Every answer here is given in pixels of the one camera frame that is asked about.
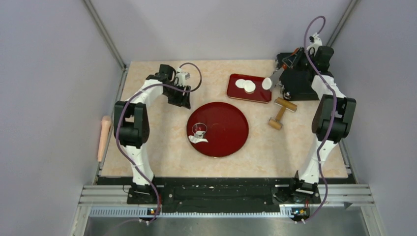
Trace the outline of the cut round white wrapper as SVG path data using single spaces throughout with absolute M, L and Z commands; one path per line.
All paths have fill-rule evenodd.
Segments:
M 271 87 L 272 87 L 272 80 L 271 80 L 271 78 L 270 77 L 264 78 L 263 81 L 262 81 L 262 88 L 264 90 L 270 90 Z

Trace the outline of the metal ring cutter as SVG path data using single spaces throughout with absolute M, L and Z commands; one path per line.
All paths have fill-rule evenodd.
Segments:
M 193 132 L 193 136 L 196 138 L 203 138 L 204 135 L 206 134 L 208 128 L 207 126 L 202 123 L 202 122 L 198 122 L 195 123 L 192 128 L 191 128 L 192 132 Z

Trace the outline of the round red tray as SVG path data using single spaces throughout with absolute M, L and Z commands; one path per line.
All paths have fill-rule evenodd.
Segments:
M 240 150 L 248 138 L 249 124 L 245 115 L 225 102 L 211 102 L 196 109 L 187 121 L 187 136 L 193 135 L 191 128 L 198 122 L 207 126 L 208 142 L 191 145 L 206 156 L 229 156 Z

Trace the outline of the wooden roller tool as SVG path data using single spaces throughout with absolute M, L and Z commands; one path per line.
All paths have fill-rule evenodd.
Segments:
M 274 118 L 270 118 L 268 120 L 268 125 L 276 130 L 281 130 L 283 127 L 283 124 L 281 123 L 281 120 L 285 114 L 285 112 L 291 111 L 291 112 L 296 112 L 297 111 L 297 105 L 287 101 L 283 98 L 278 97 L 275 100 L 275 104 L 280 106 L 280 110 L 278 111 L 277 115 Z

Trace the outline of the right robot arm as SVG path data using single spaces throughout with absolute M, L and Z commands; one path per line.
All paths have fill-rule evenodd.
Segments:
M 323 166 L 338 143 L 350 132 L 356 100 L 346 97 L 329 72 L 334 49 L 328 46 L 299 47 L 276 56 L 283 98 L 287 101 L 318 100 L 311 130 L 314 135 L 308 160 L 290 182 L 288 197 L 294 203 L 319 203 L 318 184 L 325 180 Z

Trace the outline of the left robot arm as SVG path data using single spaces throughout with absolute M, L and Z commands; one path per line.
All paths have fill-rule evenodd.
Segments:
M 157 199 L 158 191 L 153 184 L 154 173 L 150 168 L 146 143 L 150 135 L 148 108 L 161 95 L 167 97 L 168 104 L 191 108 L 190 78 L 181 67 L 175 69 L 162 64 L 159 71 L 148 75 L 140 89 L 126 101 L 115 103 L 114 137 L 117 147 L 130 162 L 133 178 L 129 193 L 139 194 L 145 203 Z

